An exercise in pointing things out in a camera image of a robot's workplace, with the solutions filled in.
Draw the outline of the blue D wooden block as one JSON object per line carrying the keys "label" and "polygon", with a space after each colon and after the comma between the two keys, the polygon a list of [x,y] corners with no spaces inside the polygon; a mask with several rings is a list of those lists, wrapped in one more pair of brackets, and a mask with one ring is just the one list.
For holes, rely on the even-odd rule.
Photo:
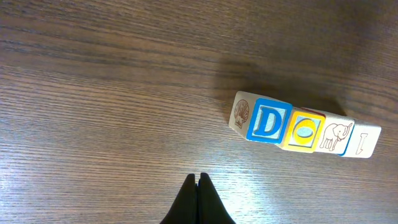
{"label": "blue D wooden block", "polygon": [[228,124],[247,141],[280,144],[292,110],[290,103],[238,91]]}

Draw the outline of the letter I wooden block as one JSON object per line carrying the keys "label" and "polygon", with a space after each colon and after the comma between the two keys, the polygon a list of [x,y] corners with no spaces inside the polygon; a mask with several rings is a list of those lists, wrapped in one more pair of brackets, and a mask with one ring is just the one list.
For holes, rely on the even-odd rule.
{"label": "letter I wooden block", "polygon": [[370,158],[381,130],[376,124],[356,119],[346,149],[340,157]]}

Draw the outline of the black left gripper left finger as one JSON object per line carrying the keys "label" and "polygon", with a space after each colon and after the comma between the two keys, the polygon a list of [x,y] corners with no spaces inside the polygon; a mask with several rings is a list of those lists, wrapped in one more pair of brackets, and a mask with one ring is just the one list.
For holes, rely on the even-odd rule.
{"label": "black left gripper left finger", "polygon": [[194,224],[197,218],[197,184],[195,175],[185,178],[170,210],[160,224]]}

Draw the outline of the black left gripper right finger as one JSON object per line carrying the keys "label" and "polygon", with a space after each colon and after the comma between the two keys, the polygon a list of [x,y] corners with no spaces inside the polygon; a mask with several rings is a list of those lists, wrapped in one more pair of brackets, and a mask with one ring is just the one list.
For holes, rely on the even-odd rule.
{"label": "black left gripper right finger", "polygon": [[210,176],[202,172],[198,182],[197,223],[199,224],[235,224],[226,211]]}

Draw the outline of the yellow O wooden block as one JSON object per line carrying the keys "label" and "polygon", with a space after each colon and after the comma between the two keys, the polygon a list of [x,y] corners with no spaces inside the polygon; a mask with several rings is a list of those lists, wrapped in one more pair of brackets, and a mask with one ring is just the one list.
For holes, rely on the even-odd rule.
{"label": "yellow O wooden block", "polygon": [[293,107],[282,141],[276,146],[286,151],[315,152],[325,119],[320,113]]}

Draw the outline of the elephant picture wooden block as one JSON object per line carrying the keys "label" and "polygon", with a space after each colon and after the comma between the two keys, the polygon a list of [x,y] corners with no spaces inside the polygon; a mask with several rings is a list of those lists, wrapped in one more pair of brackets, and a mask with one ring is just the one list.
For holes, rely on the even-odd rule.
{"label": "elephant picture wooden block", "polygon": [[354,128],[354,119],[326,111],[317,110],[317,113],[325,117],[325,123],[315,151],[342,154],[348,145],[349,137]]}

